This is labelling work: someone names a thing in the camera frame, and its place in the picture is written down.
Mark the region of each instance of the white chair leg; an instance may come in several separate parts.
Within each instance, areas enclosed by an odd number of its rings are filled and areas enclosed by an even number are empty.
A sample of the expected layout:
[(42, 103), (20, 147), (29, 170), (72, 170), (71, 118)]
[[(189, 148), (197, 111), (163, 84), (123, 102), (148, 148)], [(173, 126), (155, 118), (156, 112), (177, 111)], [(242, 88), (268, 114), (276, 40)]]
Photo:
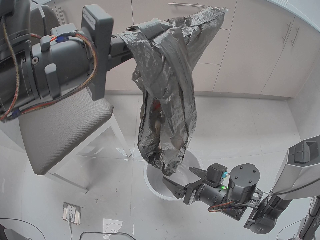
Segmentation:
[(74, 183), (74, 182), (72, 182), (72, 181), (70, 181), (70, 180), (68, 180), (66, 178), (63, 178), (62, 176), (60, 176), (60, 175), (58, 175), (56, 173), (52, 174), (50, 172), (47, 172), (45, 174), (45, 176), (47, 178), (55, 181), (55, 182), (58, 182), (60, 184), (64, 184), (64, 185), (66, 185), (68, 187), (72, 187), (72, 188), (77, 189), (77, 190), (80, 190), (83, 193), (87, 193), (88, 192), (88, 190), (85, 187), (80, 186), (80, 185), (78, 185), (78, 184), (76, 184), (76, 183)]
[(130, 151), (130, 148), (120, 130), (120, 127), (117, 123), (117, 120), (114, 116), (114, 114), (112, 114), (111, 118), (109, 119), (109, 122), (110, 122), (110, 125), (111, 125), (111, 128), (115, 134), (115, 136), (118, 138), (118, 140), (120, 141), (122, 147), (123, 147), (123, 150), (125, 152), (125, 154), (127, 155), (127, 157), (130, 157), (132, 154), (131, 154), (131, 151)]

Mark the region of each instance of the chair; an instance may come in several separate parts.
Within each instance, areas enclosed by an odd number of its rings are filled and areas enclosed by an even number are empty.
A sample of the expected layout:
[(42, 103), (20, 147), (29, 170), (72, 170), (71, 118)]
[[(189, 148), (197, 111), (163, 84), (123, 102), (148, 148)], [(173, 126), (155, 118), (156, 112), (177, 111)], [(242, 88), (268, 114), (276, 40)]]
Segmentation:
[[(42, 9), (48, 30), (60, 25), (49, 6), (42, 5)], [(38, 8), (31, 11), (31, 22), (31, 32), (42, 36), (43, 23)], [(113, 115), (113, 105), (104, 98), (92, 101), (86, 89), (53, 106), (20, 116), (19, 126), (34, 173), (84, 193), (88, 191), (85, 187), (56, 173), (72, 155), (77, 154), (111, 127), (125, 154), (131, 156), (131, 151)]]

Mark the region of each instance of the outlet metal cover plate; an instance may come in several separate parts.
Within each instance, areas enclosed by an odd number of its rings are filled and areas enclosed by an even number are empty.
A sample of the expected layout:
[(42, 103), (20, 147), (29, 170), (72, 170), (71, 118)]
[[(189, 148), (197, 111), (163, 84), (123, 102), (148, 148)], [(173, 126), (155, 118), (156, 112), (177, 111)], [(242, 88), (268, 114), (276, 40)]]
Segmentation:
[(70, 203), (67, 203), (67, 202), (64, 202), (63, 203), (63, 215), (62, 215), (62, 218), (64, 221), (67, 221), (67, 206), (73, 206), (75, 207), (75, 218), (74, 218), (74, 222), (71, 221), (73, 224), (76, 224), (76, 225), (80, 225), (80, 214), (81, 214), (81, 207), (80, 206), (77, 206), (77, 205), (74, 205), (74, 204), (70, 204)]

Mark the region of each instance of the white label with black text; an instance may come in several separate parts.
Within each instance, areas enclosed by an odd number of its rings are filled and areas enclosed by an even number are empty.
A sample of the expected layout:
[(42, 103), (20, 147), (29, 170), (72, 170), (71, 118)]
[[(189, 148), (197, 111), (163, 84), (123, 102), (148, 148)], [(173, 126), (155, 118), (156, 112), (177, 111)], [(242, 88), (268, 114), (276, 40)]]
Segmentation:
[(195, 194), (196, 194), (196, 189), (192, 192), (192, 195), (191, 195), (191, 198), (189, 200), (189, 204), (188, 205), (192, 204), (192, 201), (193, 201), (193, 198), (195, 197)]
[(93, 30), (96, 28), (96, 20), (92, 15), (85, 9), (83, 8), (82, 10), (82, 17), (86, 20), (86, 22), (89, 23), (89, 25), (92, 27)]

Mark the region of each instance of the white power cord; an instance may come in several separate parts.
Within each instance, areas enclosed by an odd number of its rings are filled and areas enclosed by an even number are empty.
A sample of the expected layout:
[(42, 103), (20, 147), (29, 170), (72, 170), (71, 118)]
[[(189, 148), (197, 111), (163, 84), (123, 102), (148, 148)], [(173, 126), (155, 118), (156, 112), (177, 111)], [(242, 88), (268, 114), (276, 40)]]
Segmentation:
[(69, 230), (70, 230), (70, 240), (72, 239), (72, 228), (71, 228), (71, 219), (72, 219), (72, 213), (69, 213), (67, 216), (66, 216), (66, 220), (68, 221), (69, 223)]

